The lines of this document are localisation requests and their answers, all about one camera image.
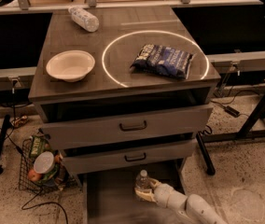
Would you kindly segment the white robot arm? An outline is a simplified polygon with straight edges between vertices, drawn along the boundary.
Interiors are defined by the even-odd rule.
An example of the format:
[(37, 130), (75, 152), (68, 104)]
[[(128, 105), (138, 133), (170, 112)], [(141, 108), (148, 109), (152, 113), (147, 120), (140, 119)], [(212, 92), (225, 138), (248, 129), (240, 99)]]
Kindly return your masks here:
[(201, 196), (187, 196), (157, 179), (137, 179), (134, 191), (142, 200), (172, 210), (182, 224), (228, 224)]

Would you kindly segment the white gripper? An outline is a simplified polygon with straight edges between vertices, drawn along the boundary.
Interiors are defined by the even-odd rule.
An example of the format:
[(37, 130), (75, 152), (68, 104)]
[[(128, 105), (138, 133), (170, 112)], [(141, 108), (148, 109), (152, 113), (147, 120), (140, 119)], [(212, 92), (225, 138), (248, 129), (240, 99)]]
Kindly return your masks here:
[(135, 194), (144, 201), (156, 202), (163, 208), (173, 211), (184, 210), (188, 197), (181, 192), (176, 191), (172, 186), (161, 183), (155, 178), (149, 178), (150, 187), (154, 189), (134, 189)]

